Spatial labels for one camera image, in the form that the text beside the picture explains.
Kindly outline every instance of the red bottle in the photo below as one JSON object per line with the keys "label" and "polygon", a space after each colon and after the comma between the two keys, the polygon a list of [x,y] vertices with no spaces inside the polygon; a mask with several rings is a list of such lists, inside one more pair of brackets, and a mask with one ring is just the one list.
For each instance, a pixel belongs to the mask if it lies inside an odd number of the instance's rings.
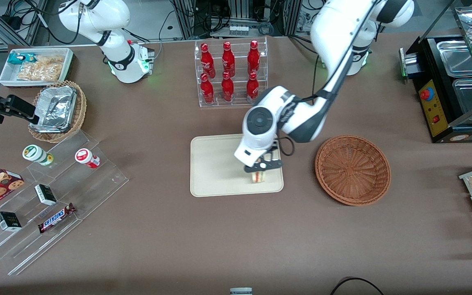
{"label": "red bottle", "polygon": [[203,43],[200,48],[202,49],[202,68],[204,72],[209,75],[209,79],[216,77],[216,70],[214,69],[214,58],[209,52],[209,47],[206,43]]}
{"label": "red bottle", "polygon": [[254,103],[256,97],[258,96],[258,81],[256,80],[256,72],[252,72],[249,75],[249,81],[247,81],[247,101],[249,103]]}
{"label": "red bottle", "polygon": [[202,79],[202,84],[200,84],[200,88],[202,88],[202,95],[204,97],[204,101],[206,104],[213,104],[214,103],[214,88],[212,88],[212,84],[209,81],[209,77],[206,73],[202,73],[200,75]]}
{"label": "red bottle", "polygon": [[231,102],[234,99],[234,83],[228,71],[223,72],[223,81],[221,81],[221,89],[223,89],[223,99]]}
{"label": "red bottle", "polygon": [[251,50],[247,55],[247,72],[249,75],[254,71],[258,73],[260,69],[260,52],[258,52],[258,41],[251,41]]}
{"label": "red bottle", "polygon": [[221,56],[223,61],[223,71],[228,71],[231,77],[234,77],[236,74],[236,64],[234,62],[234,53],[231,50],[230,42],[223,42],[223,56]]}

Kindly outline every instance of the brown tablecloth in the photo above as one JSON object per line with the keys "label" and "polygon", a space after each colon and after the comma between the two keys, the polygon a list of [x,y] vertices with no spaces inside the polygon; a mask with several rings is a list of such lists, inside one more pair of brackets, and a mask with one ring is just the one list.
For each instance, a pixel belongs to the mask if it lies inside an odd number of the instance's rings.
{"label": "brown tablecloth", "polygon": [[[190,142],[241,133],[247,109],[199,108],[194,43],[165,43],[154,74],[136,84],[118,82],[99,48],[73,47],[71,77],[88,99],[83,129],[131,181],[19,276],[0,265],[0,294],[220,295],[248,286],[256,295],[320,295],[346,276],[386,294],[472,293],[472,203],[457,178],[472,170],[472,144],[431,144],[418,96],[399,79],[397,50],[417,35],[373,44],[320,136],[284,157],[281,192],[210,198],[189,192]],[[268,42],[270,86],[309,95],[315,56],[287,38]],[[8,93],[32,99],[37,89],[0,92]],[[25,168],[27,144],[51,147],[26,126],[0,125],[0,168]],[[386,154],[392,184],[378,203],[345,206],[317,183],[318,146],[339,134]]]}

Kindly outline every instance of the robotic arm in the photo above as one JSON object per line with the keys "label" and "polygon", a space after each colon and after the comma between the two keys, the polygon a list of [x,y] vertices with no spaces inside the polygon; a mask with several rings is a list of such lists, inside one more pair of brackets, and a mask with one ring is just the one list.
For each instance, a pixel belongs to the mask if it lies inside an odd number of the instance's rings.
{"label": "robotic arm", "polygon": [[[376,33],[376,23],[405,24],[414,12],[413,0],[328,0],[311,28],[311,40],[329,76],[315,95],[300,98],[282,86],[262,93],[243,119],[243,138],[234,156],[247,172],[279,168],[265,164],[277,129],[295,142],[311,142],[320,134],[347,74],[359,71]],[[315,99],[311,106],[308,100]]]}
{"label": "robotic arm", "polygon": [[109,60],[112,73],[123,83],[133,83],[152,73],[154,52],[129,43],[121,28],[131,21],[129,8],[122,0],[78,0],[62,3],[61,23],[73,32],[96,43]]}

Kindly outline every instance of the round wicker basket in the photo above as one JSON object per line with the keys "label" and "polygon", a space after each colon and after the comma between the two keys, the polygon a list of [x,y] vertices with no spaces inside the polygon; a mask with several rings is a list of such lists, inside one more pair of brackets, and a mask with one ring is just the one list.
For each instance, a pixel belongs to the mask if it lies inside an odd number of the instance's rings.
{"label": "round wicker basket", "polygon": [[358,136],[336,136],[324,142],[314,166],[323,189],[347,205],[370,205],[384,196],[391,183],[384,153]]}
{"label": "round wicker basket", "polygon": [[[81,126],[83,125],[83,121],[85,120],[85,112],[86,112],[86,97],[83,91],[81,90],[80,86],[78,86],[76,83],[71,82],[71,81],[64,81],[64,82],[59,82],[56,84],[52,84],[47,86],[48,88],[56,88],[56,87],[62,87],[62,86],[71,86],[77,91],[77,99],[76,99],[76,105],[74,108],[74,115],[73,115],[73,121],[72,121],[72,127],[71,129],[66,132],[66,133],[39,133],[36,131],[33,131],[30,127],[28,127],[28,131],[32,136],[41,141],[47,141],[50,143],[58,143],[67,136],[69,136],[71,133],[81,129]],[[39,98],[39,93],[36,95],[36,98],[34,99],[34,102],[32,103],[34,106],[38,102]]]}

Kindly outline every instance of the snickers bar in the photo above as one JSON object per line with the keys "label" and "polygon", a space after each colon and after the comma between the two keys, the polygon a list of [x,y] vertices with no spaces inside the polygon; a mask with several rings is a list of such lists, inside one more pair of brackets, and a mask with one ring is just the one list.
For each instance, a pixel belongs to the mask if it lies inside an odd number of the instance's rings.
{"label": "snickers bar", "polygon": [[44,233],[49,228],[58,224],[60,221],[62,221],[65,217],[69,216],[69,214],[74,211],[75,207],[72,203],[70,203],[68,206],[64,207],[60,212],[56,213],[53,217],[50,217],[49,219],[47,219],[47,221],[38,225],[39,233]]}

